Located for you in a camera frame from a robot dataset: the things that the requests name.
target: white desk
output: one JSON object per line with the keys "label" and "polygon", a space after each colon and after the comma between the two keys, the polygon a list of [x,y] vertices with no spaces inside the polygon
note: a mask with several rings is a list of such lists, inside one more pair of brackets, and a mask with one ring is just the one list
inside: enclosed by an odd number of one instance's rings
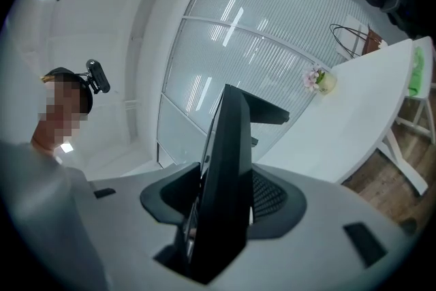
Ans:
{"label": "white desk", "polygon": [[390,129],[407,92],[413,47],[405,40],[334,67],[334,90],[317,94],[259,164],[342,183],[378,147],[424,193],[427,184],[404,161]]}

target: black headset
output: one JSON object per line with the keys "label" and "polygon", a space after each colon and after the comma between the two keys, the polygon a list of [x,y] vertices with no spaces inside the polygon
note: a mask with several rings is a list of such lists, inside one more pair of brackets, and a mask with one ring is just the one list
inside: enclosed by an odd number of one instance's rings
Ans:
{"label": "black headset", "polygon": [[91,87],[94,91],[94,95],[97,95],[100,91],[103,93],[109,92],[110,84],[99,61],[94,59],[88,60],[87,69],[87,73],[74,73],[64,67],[59,67],[54,70],[50,70],[47,73],[47,76],[65,75],[78,81],[80,83],[80,88],[87,92],[87,114],[89,114],[93,107],[93,94],[89,87]]}

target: brown bag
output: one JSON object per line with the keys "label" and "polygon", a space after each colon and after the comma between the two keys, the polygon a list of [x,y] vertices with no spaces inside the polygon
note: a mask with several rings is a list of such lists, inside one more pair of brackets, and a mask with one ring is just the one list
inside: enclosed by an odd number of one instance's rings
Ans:
{"label": "brown bag", "polygon": [[363,46],[362,55],[366,55],[369,54],[370,52],[378,50],[381,42],[382,42],[382,37],[380,37],[380,35],[378,35],[368,26],[367,40]]}

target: chair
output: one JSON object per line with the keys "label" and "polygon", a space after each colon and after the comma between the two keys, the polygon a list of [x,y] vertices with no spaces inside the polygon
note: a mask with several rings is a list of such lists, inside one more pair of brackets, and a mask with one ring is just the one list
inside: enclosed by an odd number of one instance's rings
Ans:
{"label": "chair", "polygon": [[[436,87],[432,84],[431,78],[433,74],[433,59],[436,61],[436,52],[430,37],[423,37],[414,41],[414,46],[420,46],[424,52],[424,70],[422,73],[421,90],[415,96],[406,95],[406,98],[415,99],[420,102],[418,110],[413,121],[397,117],[396,122],[410,127],[415,132],[427,136],[431,139],[432,144],[436,144],[435,122],[433,120],[433,113],[431,112],[431,105],[429,101],[430,90]],[[418,123],[421,119],[422,111],[425,110],[427,121],[429,122],[429,129],[419,126]]]}

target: pink flower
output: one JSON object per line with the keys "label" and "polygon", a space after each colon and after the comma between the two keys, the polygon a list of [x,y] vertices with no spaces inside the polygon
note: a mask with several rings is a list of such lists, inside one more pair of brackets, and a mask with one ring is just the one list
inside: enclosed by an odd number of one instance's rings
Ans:
{"label": "pink flower", "polygon": [[302,74],[303,84],[310,92],[319,89],[319,85],[316,82],[320,73],[322,73],[321,67],[314,65]]}

